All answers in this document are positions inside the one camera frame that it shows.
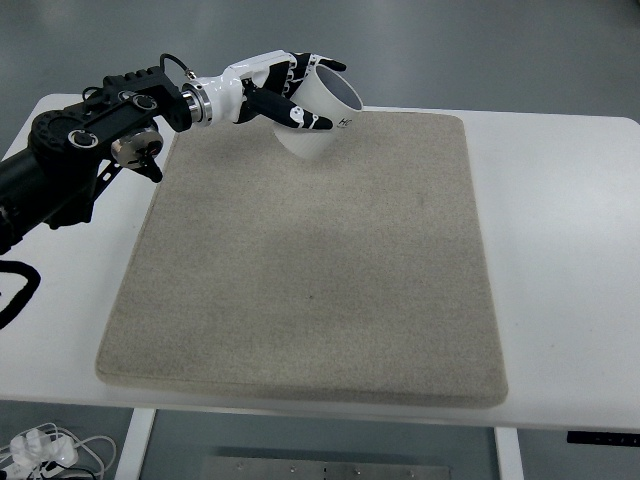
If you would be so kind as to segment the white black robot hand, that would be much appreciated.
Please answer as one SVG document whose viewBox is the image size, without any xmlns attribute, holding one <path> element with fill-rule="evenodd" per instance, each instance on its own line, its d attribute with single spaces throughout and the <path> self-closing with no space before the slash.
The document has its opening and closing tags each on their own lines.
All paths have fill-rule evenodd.
<svg viewBox="0 0 640 480">
<path fill-rule="evenodd" d="M 190 73 L 182 96 L 196 125 L 243 123 L 256 112 L 287 128 L 329 131 L 333 128 L 329 118 L 289 100 L 318 65 L 333 71 L 347 69 L 344 63 L 323 55 L 276 50 L 232 64 L 219 76 Z"/>
</svg>

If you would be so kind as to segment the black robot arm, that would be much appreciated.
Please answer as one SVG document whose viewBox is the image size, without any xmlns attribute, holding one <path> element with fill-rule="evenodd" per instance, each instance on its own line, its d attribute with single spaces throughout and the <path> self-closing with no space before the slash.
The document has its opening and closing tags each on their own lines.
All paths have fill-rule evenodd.
<svg viewBox="0 0 640 480">
<path fill-rule="evenodd" d="M 178 87 L 159 64 L 107 76 L 79 103 L 36 116 L 26 147 L 1 163 L 1 250 L 8 252 L 38 225 L 52 229 L 88 223 L 96 199 L 120 169 L 158 183 L 155 158 L 163 139 L 156 120 L 175 132 L 222 120 L 246 123 L 265 116 L 296 130 L 328 132 L 335 122 L 293 100 L 318 67 L 343 72 L 345 64 L 312 53 L 276 50 L 199 77 L 185 69 Z"/>
</svg>

